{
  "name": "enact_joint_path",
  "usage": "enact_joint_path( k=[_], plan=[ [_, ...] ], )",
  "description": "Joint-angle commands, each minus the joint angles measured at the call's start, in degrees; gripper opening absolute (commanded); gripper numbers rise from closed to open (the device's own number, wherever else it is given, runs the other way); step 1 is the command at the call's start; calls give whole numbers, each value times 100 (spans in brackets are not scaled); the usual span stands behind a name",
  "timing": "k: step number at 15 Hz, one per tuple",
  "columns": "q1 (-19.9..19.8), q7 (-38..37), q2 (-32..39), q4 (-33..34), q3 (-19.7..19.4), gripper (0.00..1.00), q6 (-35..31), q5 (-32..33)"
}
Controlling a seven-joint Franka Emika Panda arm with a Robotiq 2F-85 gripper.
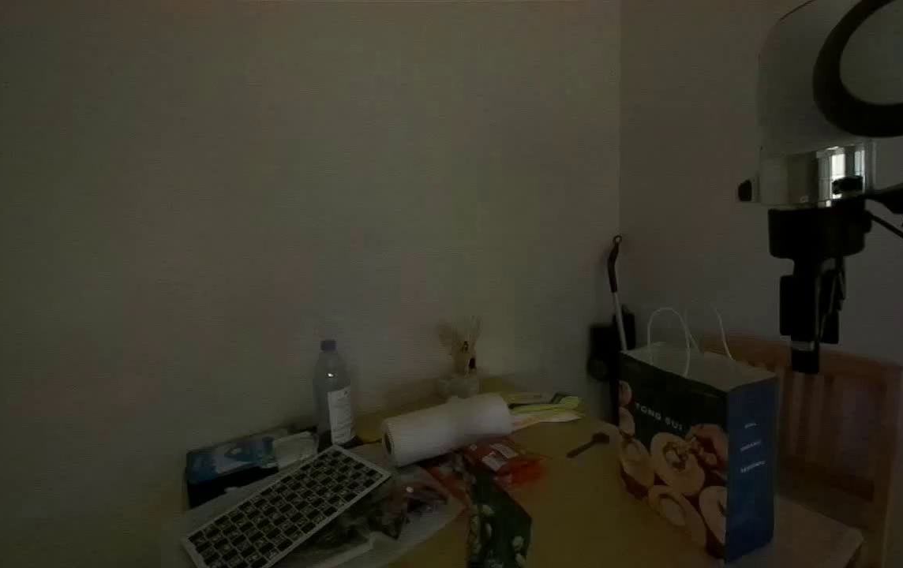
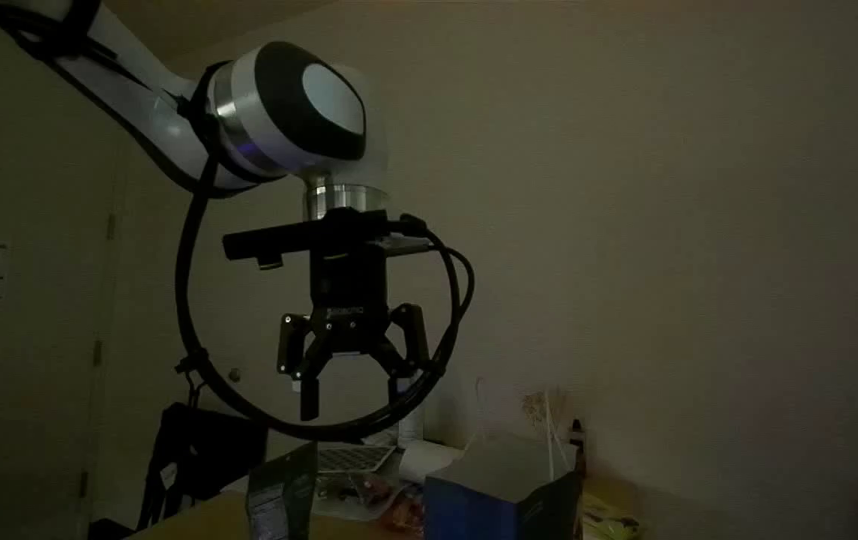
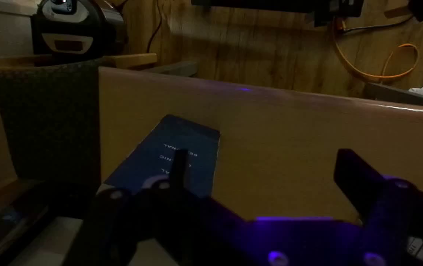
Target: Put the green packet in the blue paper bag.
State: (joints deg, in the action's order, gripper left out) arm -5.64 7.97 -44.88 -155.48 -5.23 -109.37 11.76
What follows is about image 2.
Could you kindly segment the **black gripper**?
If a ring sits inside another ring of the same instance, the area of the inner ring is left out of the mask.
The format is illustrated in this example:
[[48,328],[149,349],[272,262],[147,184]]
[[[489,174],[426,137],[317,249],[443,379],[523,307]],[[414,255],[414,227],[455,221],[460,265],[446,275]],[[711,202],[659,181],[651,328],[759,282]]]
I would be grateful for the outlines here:
[[423,309],[403,304],[386,312],[386,257],[359,242],[341,253],[308,255],[312,320],[284,316],[278,323],[277,369],[299,387],[299,420],[317,417],[317,367],[312,357],[341,350],[371,354],[386,374],[386,403],[397,406],[430,362]]

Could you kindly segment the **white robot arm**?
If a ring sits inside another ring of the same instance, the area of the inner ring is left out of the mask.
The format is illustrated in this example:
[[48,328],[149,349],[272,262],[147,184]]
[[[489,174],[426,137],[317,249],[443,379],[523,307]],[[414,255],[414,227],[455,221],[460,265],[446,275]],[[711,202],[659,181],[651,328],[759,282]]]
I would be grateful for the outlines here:
[[187,80],[144,49],[101,0],[0,0],[0,31],[116,119],[188,194],[176,265],[193,265],[204,207],[270,181],[299,176],[308,217],[298,226],[232,234],[232,257],[277,265],[308,257],[312,312],[283,323],[283,373],[299,383],[295,436],[338,436],[317,420],[317,374],[338,350],[378,361],[390,403],[355,427],[376,431],[433,392],[441,361],[421,341],[393,349],[393,323],[421,312],[386,304],[393,237],[421,230],[376,207],[378,190],[338,174],[365,159],[362,93],[344,71],[291,46],[270,42]]

